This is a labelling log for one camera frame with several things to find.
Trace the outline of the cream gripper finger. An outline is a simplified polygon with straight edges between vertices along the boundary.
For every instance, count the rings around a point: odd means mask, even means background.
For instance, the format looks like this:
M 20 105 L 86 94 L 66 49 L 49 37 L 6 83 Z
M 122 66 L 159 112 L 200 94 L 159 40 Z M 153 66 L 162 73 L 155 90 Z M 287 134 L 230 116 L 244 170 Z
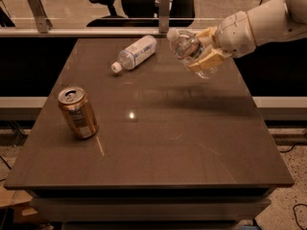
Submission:
M 213 47 L 217 46 L 216 40 L 217 27 L 209 27 L 202 30 L 200 33 L 196 34 L 197 39 L 205 47 L 212 45 Z
M 208 55 L 201 55 L 198 59 L 188 65 L 192 72 L 200 72 L 220 66 L 231 54 L 221 48 L 212 49 Z

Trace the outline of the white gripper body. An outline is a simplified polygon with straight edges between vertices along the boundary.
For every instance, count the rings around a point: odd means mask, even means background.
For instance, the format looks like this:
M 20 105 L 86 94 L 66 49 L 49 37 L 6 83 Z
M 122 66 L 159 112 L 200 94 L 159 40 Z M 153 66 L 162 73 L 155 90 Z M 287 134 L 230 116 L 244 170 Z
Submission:
M 225 18 L 215 33 L 217 45 L 234 58 L 240 58 L 256 49 L 248 14 L 239 11 Z

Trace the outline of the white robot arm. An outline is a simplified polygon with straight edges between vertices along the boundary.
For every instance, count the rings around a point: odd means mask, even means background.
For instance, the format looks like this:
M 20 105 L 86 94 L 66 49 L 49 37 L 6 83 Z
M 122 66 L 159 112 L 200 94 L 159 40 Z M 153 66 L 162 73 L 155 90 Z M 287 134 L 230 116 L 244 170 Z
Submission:
M 271 42 L 306 37 L 307 0 L 271 0 L 249 11 L 238 11 L 217 27 L 196 34 L 204 52 L 187 64 L 200 73 L 214 69 L 227 58 L 240 58 Z

